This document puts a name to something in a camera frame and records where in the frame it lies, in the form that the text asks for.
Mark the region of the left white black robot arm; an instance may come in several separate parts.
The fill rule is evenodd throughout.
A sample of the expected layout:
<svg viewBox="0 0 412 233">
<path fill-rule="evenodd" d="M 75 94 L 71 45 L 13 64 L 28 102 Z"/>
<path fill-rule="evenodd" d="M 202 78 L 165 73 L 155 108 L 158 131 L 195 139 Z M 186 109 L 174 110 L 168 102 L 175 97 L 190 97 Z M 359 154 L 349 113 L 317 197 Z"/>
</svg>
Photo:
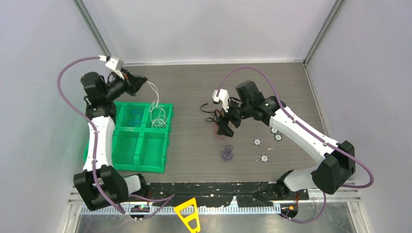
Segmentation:
<svg viewBox="0 0 412 233">
<path fill-rule="evenodd" d="M 85 165 L 81 173 L 74 175 L 73 181 L 89 210 L 113 206 L 123 213 L 121 203 L 126 202 L 130 195 L 138 201 L 145 200 L 149 188 L 141 174 L 124 178 L 113 166 L 112 145 L 117 116 L 114 101 L 124 93 L 134 96 L 148 79 L 128 71 L 124 71 L 122 76 L 112 75 L 112 81 L 106 81 L 97 72 L 89 72 L 81 78 L 86 93 L 83 116 L 90 134 Z"/>
</svg>

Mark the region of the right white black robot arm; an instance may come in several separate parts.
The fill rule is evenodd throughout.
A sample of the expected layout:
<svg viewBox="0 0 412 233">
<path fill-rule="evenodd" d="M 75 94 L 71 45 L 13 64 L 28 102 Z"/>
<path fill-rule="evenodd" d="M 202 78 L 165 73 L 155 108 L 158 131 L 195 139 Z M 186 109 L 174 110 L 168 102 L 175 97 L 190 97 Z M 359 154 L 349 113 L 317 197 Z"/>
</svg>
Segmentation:
<svg viewBox="0 0 412 233">
<path fill-rule="evenodd" d="M 289 107 L 275 96 L 265 98 L 254 81 L 247 80 L 236 87 L 238 99 L 231 99 L 227 90 L 215 90 L 212 100 L 222 104 L 217 117 L 218 135 L 232 137 L 243 119 L 253 118 L 278 130 L 296 143 L 314 160 L 316 165 L 301 171 L 290 170 L 277 182 L 278 195 L 290 199 L 297 191 L 319 188 L 334 194 L 356 171 L 355 162 L 344 153 L 355 156 L 354 146 L 348 142 L 331 139 L 296 116 Z"/>
</svg>

